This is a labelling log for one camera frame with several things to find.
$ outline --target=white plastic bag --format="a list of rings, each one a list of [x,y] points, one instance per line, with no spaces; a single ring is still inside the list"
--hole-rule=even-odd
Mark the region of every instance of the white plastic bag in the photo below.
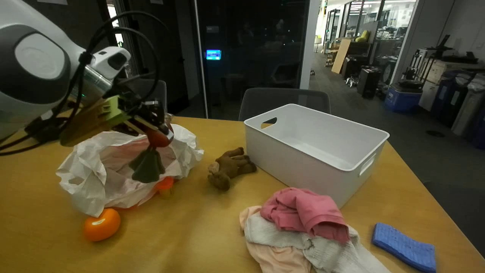
[[[186,177],[201,159],[195,135],[173,124],[174,139],[168,147],[157,148],[165,176]],[[71,195],[76,207],[88,215],[100,215],[106,206],[130,207],[147,201],[154,194],[156,183],[132,179],[129,166],[148,139],[118,132],[101,132],[79,142],[57,168],[60,186]]]

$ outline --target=office room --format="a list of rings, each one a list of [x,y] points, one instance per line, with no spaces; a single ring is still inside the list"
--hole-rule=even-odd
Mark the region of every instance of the office room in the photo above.
[[[4,0],[1,271],[485,271],[480,0]]]

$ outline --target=black cable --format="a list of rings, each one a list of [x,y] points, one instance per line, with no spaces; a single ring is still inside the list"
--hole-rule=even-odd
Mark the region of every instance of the black cable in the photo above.
[[[154,89],[157,86],[157,78],[159,78],[159,74],[160,74],[160,68],[159,68],[159,59],[157,59],[157,54],[156,54],[156,50],[154,50],[151,41],[144,33],[141,33],[138,30],[133,30],[133,28],[129,28],[129,27],[113,27],[113,28],[110,27],[112,21],[115,21],[118,18],[123,18],[123,16],[129,16],[129,15],[144,15],[147,18],[151,18],[151,19],[157,21],[162,27],[170,30],[170,27],[162,19],[159,19],[157,16],[154,16],[154,15],[151,15],[148,12],[141,12],[141,10],[130,10],[130,12],[118,13],[116,16],[112,16],[109,21],[106,21],[101,27],[98,27],[97,31],[94,33],[94,36],[91,37],[86,51],[80,54],[79,66],[74,71],[73,78],[69,80],[68,91],[62,97],[60,103],[54,107],[53,116],[50,118],[50,119],[57,118],[57,115],[62,112],[62,107],[65,106],[66,100],[69,98],[69,95],[71,95],[71,92],[74,89],[74,85],[77,81],[76,104],[74,104],[69,116],[66,118],[66,122],[62,125],[62,128],[74,118],[74,115],[79,110],[79,106],[80,106],[80,101],[82,101],[83,72],[85,72],[85,66],[91,62],[92,51],[94,51],[95,45],[110,31],[130,31],[133,34],[138,34],[139,37],[142,37],[147,42],[147,45],[150,47],[150,51],[151,51],[151,54],[154,57],[154,80],[153,80],[153,85],[151,85],[150,91],[142,97],[142,100],[145,100],[147,97],[150,97],[154,92]],[[12,145],[16,145],[16,144],[32,138],[33,135],[35,133],[27,133],[27,135],[21,136],[21,138],[18,138],[18,139],[15,139],[12,142],[3,144],[3,145],[0,145],[0,150],[9,148]],[[39,147],[42,144],[44,142],[38,142],[38,144],[33,144],[30,147],[24,147],[24,148],[19,148],[19,150],[3,151],[3,153],[0,153],[0,156],[21,153],[21,151],[26,151],[26,150],[36,148],[36,147]]]
[[[3,144],[3,145],[0,145],[0,150],[9,148],[12,145],[16,145],[18,142],[23,142],[23,141],[29,139],[30,136],[32,135],[27,133],[27,135],[21,136],[21,138],[13,139],[12,142]]]
[[[151,44],[151,41],[144,33],[141,33],[141,31],[138,31],[135,28],[130,28],[130,27],[113,27],[113,28],[107,30],[107,33],[109,31],[113,31],[113,33],[116,33],[116,31],[129,31],[129,33],[138,34],[139,37],[142,37],[147,42],[147,45],[150,48],[150,53],[153,54],[153,59],[154,59],[154,77],[153,77],[153,83],[151,83],[150,89],[147,91],[147,94],[142,95],[141,100],[148,98],[154,92],[154,89],[157,86],[157,81],[159,81],[159,77],[160,77],[160,62],[157,59],[154,45]],[[101,36],[97,37],[97,41],[94,41],[92,45],[95,47],[98,42],[101,42],[101,39],[103,39]]]
[[[166,31],[170,30],[170,27],[168,27],[162,19],[159,19],[157,16],[154,16],[154,15],[151,15],[151,13],[148,13],[148,12],[129,10],[129,12],[121,12],[121,13],[112,16],[110,19],[104,21],[104,22],[95,30],[95,33],[92,34],[91,42],[95,41],[95,39],[101,34],[103,30],[112,28],[112,21],[116,21],[116,19],[120,19],[120,18],[130,16],[130,15],[142,15],[142,16],[151,18],[151,19],[154,19],[156,22],[159,22]]]
[[[3,151],[3,153],[0,153],[0,156],[9,156],[9,154],[27,151],[27,150],[36,148],[36,147],[39,147],[39,145],[44,145],[45,142],[36,142],[36,144],[29,145],[29,147],[24,147],[24,148],[10,150],[10,151]]]

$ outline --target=pink cloth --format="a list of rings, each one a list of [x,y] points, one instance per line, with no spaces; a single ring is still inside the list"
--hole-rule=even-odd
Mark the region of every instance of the pink cloth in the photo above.
[[[283,230],[298,230],[327,239],[347,242],[348,226],[329,195],[307,189],[285,188],[262,207],[260,215]]]
[[[244,230],[247,216],[257,213],[259,206],[251,206],[239,213]],[[262,273],[312,273],[312,263],[295,247],[271,247],[245,241],[248,253],[259,263]]]

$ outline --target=desk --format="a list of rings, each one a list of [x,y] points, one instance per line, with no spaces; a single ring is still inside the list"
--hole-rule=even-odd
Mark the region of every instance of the desk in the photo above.
[[[238,213],[260,204],[280,182],[263,171],[242,176],[227,192],[206,182],[206,168],[227,148],[244,145],[238,121],[176,118],[192,130],[204,157],[171,195],[121,210],[121,230],[103,242],[80,233],[85,215],[74,209],[54,176],[71,148],[57,142],[0,157],[0,271],[259,271],[244,245]],[[386,144],[373,176],[342,207],[348,224],[391,271],[411,271],[371,245],[376,221],[432,242],[439,271],[479,273],[485,260],[421,182]]]

